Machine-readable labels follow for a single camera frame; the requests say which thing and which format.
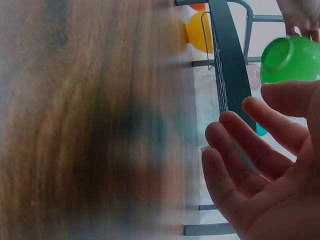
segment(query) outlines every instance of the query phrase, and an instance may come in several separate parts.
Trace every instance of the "green cup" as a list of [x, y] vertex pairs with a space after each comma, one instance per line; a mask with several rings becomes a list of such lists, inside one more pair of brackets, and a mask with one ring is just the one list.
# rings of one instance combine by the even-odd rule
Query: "green cup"
[[320, 45], [298, 35], [273, 40], [261, 57], [261, 82], [320, 80]]

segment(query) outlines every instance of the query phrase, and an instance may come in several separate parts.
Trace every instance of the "blurred object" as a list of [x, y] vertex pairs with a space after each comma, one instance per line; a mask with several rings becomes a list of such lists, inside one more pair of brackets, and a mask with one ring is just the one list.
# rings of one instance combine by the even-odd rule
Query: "blurred object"
[[196, 4], [190, 4], [190, 7], [194, 10], [200, 12], [206, 10], [206, 4], [205, 3], [196, 3]]
[[261, 87], [260, 69], [256, 64], [249, 63], [246, 66], [251, 91], [256, 91]]
[[185, 25], [185, 29], [190, 44], [201, 52], [213, 54], [214, 44], [208, 14], [205, 11], [197, 12]]

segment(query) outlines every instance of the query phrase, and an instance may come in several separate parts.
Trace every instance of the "fingertip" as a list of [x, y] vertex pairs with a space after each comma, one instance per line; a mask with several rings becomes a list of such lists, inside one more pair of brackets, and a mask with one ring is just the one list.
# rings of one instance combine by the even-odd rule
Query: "fingertip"
[[217, 127], [218, 127], [219, 125], [220, 125], [219, 122], [214, 121], [214, 122], [210, 123], [210, 124], [206, 127], [206, 129], [205, 129], [205, 131], [204, 131], [204, 135], [205, 135], [206, 139], [208, 139], [208, 137], [212, 136], [212, 134], [215, 132], [215, 130], [217, 129]]
[[248, 109], [249, 107], [251, 107], [252, 103], [256, 100], [256, 97], [253, 96], [248, 96], [246, 97], [243, 102], [242, 102], [242, 108], [244, 111], [246, 111], [246, 109]]
[[226, 111], [220, 115], [219, 122], [223, 125], [225, 122], [232, 120], [238, 116], [234, 111]]
[[206, 172], [208, 171], [211, 172], [216, 170], [216, 163], [217, 161], [219, 162], [219, 160], [221, 160], [220, 162], [222, 162], [222, 157], [218, 150], [213, 147], [208, 147], [207, 149], [205, 149], [201, 155], [204, 174], [206, 174]]

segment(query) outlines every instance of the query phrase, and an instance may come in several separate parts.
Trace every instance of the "palm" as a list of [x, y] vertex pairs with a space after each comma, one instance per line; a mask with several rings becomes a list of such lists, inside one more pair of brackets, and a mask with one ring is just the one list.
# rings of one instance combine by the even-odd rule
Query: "palm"
[[[301, 84], [309, 91], [303, 96]], [[272, 108], [288, 116], [307, 117], [311, 135], [307, 127], [289, 122], [255, 98], [243, 103], [254, 120], [297, 156], [296, 163], [274, 151], [233, 112], [224, 113], [220, 123], [212, 123], [206, 130], [212, 147], [202, 155], [208, 190], [222, 214], [246, 239], [301, 239], [295, 229], [303, 223], [317, 230], [313, 223], [320, 220], [320, 169], [314, 146], [320, 138], [316, 125], [320, 118], [315, 110], [320, 104], [320, 95], [315, 95], [319, 84], [287, 82], [263, 87], [262, 91]], [[300, 91], [294, 96], [292, 89]], [[288, 104], [294, 99], [299, 102]], [[233, 140], [265, 178], [242, 161]], [[303, 236], [311, 233], [309, 229]]]

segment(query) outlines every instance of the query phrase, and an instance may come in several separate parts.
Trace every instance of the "wooden table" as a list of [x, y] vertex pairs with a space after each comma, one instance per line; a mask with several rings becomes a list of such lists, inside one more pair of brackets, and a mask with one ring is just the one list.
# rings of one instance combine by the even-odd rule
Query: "wooden table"
[[194, 79], [173, 5], [0, 1], [1, 240], [180, 239], [197, 223]]

